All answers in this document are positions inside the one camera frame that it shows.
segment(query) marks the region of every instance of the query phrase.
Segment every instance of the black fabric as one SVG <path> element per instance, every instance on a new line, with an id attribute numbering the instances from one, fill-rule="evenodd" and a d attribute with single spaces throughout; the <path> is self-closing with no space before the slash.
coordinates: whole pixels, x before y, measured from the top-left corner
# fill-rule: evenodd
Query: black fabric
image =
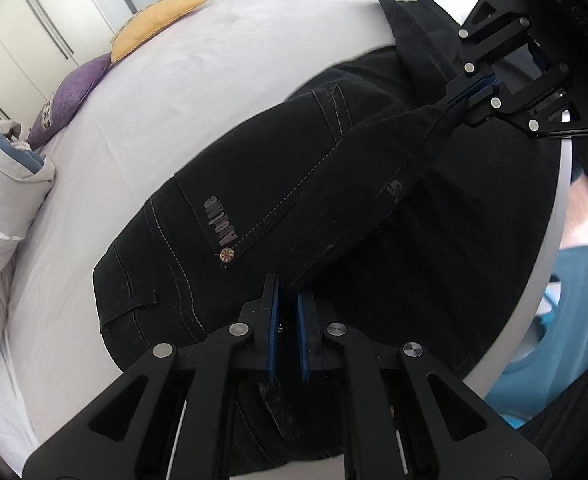
<path id="1" fill-rule="evenodd" d="M 395 47 L 231 130 L 108 248 L 94 288 L 120 368 L 233 322 L 274 270 L 290 291 L 312 279 L 373 340 L 418 340 L 460 376 L 493 343 L 546 232 L 560 143 L 499 120 L 452 133 L 461 110 L 438 101 L 462 67 L 456 23 L 432 0 L 380 1 Z M 523 52 L 502 66 L 532 79 Z M 234 249 L 227 265 L 222 247 Z M 335 392 L 298 380 L 291 326 L 281 340 L 278 382 L 239 390 L 234 474 L 340 452 Z"/>
<path id="2" fill-rule="evenodd" d="M 519 431 L 548 458 L 555 480 L 588 478 L 588 370 Z"/>

